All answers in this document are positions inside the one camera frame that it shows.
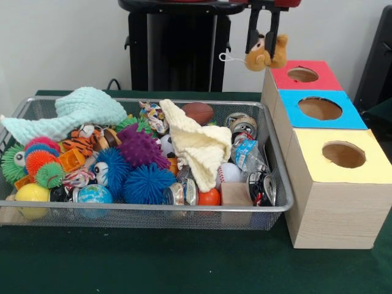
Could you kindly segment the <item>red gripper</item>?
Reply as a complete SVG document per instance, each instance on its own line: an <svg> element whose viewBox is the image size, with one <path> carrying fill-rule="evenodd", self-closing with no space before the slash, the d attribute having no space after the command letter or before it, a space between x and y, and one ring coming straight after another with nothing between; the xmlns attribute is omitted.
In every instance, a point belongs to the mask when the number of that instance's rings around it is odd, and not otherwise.
<svg viewBox="0 0 392 294"><path fill-rule="evenodd" d="M273 57L279 29L280 11L288 11L289 8L298 7L301 0L249 0L247 4L251 8L251 15L249 17L245 54L248 54L259 40L260 33L257 29L257 22L260 10L268 10L271 12L271 24L265 36L265 50Z"/></svg>

